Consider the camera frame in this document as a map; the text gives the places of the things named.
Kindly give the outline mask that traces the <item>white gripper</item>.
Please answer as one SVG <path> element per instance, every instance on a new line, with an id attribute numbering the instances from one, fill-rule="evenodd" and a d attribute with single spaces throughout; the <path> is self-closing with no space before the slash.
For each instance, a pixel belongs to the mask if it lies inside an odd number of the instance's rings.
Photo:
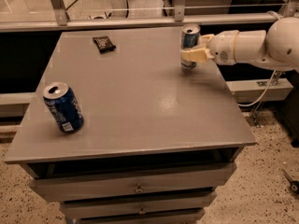
<path id="1" fill-rule="evenodd" d="M 199 44 L 207 48 L 184 49 L 180 54 L 183 60 L 206 63 L 212 60 L 218 65 L 235 64 L 235 41 L 237 30 L 224 31 L 217 35 L 208 34 L 199 37 Z"/>

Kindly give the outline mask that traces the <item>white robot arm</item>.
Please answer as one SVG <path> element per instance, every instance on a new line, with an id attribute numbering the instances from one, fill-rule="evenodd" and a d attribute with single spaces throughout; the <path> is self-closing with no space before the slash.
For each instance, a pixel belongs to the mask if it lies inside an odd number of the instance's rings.
<path id="1" fill-rule="evenodd" d="M 282 18 L 268 31 L 224 31 L 203 35 L 197 46 L 184 49 L 181 58 L 189 62 L 218 65 L 248 63 L 277 71 L 299 71 L 299 19 Z"/>

